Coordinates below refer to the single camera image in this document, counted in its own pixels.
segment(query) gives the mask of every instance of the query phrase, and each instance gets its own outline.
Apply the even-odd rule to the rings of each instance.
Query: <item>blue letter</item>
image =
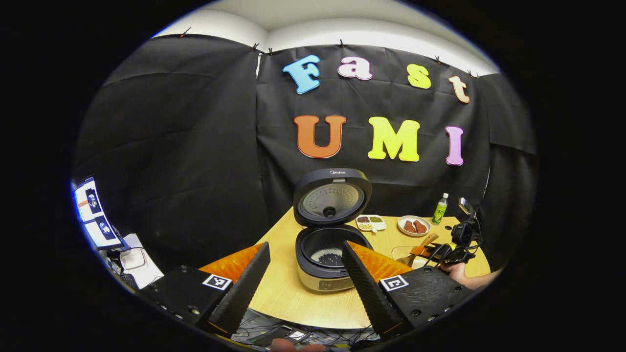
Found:
[[[295,91],[298,94],[303,94],[308,92],[309,90],[319,86],[318,80],[313,80],[309,75],[318,77],[319,69],[316,65],[312,63],[318,63],[319,58],[315,55],[309,55],[304,59],[300,59],[295,63],[291,63],[285,67],[283,67],[283,72],[289,72],[291,78],[294,79],[296,85],[298,85],[298,89]]]

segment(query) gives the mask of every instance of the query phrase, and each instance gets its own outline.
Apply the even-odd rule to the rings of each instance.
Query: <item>inner pot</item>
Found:
[[[344,241],[369,247],[365,237],[356,232],[358,231],[335,227],[315,230],[302,241],[302,253],[319,266],[342,268],[344,263],[341,261],[341,248]]]

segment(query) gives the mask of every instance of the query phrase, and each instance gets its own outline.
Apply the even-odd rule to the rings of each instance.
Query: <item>meat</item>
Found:
[[[405,230],[407,230],[408,232],[412,232],[412,233],[414,233],[414,234],[417,234],[417,233],[418,233],[418,231],[415,229],[415,226],[413,226],[413,223],[412,223],[412,222],[410,222],[410,221],[407,221],[407,222],[404,224],[404,229],[405,229]]]
[[[418,234],[423,234],[424,232],[426,232],[426,226],[422,225],[422,223],[418,220],[415,220],[413,222],[413,226],[415,226]]]

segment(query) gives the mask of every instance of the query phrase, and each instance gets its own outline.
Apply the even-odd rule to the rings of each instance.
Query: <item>rice cooker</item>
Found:
[[[295,239],[295,257],[304,286],[319,292],[354,287],[341,261],[342,244],[372,249],[361,231],[346,225],[361,215],[371,194],[372,185],[353,168],[316,170],[296,183],[294,217],[305,228]]]

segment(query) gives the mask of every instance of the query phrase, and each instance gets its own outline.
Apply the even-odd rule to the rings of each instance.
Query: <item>black curtain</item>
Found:
[[[526,233],[539,174],[529,110],[501,74],[476,80],[479,111],[489,121],[491,172],[478,220],[491,270],[502,268]]]
[[[255,138],[258,51],[153,38],[107,79],[83,122],[75,180],[93,174],[122,234],[162,271],[206,265],[269,228]]]
[[[282,71],[310,54],[316,63],[320,85],[302,95],[296,93],[291,75]],[[367,81],[338,75],[341,59],[358,56],[371,64],[373,78]],[[421,89],[409,84],[407,65],[426,67],[431,87]],[[451,76],[466,84],[471,101],[456,97]],[[485,191],[490,167],[488,122],[480,114],[480,92],[476,78],[445,63],[405,51],[373,46],[308,46],[264,54],[257,80],[257,138],[263,175],[265,201],[270,223],[277,221],[292,206],[293,191],[299,177],[317,168],[347,167],[365,173],[373,184],[367,214],[433,215],[437,201],[449,193],[447,216],[462,216],[456,206],[460,197],[478,204]],[[342,128],[342,145],[331,158],[309,158],[297,147],[299,115],[318,116],[316,144],[329,141],[328,115],[347,119]],[[397,132],[402,122],[419,122],[419,161],[373,160],[373,127],[368,119],[382,116]],[[464,164],[448,165],[449,137],[445,128],[461,127]]]

